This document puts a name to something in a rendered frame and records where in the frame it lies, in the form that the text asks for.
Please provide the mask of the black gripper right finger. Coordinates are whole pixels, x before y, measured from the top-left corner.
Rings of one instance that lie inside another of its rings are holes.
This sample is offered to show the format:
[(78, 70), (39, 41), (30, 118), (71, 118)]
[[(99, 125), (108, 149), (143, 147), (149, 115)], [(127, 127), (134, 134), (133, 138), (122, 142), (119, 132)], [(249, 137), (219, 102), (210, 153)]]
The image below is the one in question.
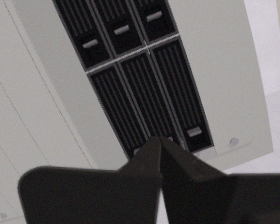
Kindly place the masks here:
[(248, 211), (280, 209), (280, 173), (227, 175), (167, 137), (158, 138), (169, 224), (239, 224)]

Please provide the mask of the grey open rack frame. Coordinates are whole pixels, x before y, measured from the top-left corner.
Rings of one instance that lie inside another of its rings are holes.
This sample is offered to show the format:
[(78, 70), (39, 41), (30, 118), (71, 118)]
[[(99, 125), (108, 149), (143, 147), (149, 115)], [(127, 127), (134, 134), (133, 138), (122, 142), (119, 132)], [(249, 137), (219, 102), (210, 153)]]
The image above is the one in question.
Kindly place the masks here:
[(18, 181), (39, 166), (118, 170), (128, 160), (86, 74), (181, 36), (224, 171), (273, 152), (244, 0), (168, 0), (179, 33), (85, 73), (52, 0), (0, 0), (0, 224), (26, 224)]

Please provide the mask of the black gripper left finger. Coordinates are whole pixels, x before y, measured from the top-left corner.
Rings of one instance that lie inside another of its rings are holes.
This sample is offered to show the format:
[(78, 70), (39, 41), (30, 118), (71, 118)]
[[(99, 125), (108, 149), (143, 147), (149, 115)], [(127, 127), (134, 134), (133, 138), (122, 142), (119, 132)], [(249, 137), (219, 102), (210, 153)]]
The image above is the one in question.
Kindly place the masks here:
[(118, 170), (40, 166), (18, 195), (27, 224), (156, 224), (161, 143), (151, 136)]

